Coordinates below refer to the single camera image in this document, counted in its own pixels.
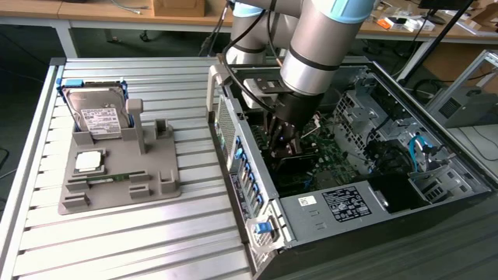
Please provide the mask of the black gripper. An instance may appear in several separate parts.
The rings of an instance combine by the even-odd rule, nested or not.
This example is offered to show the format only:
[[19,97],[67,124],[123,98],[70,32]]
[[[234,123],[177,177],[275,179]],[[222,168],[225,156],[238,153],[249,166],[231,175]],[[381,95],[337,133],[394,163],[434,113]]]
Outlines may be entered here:
[[306,95],[298,92],[282,93],[275,100],[275,116],[302,130],[310,122],[325,94]]

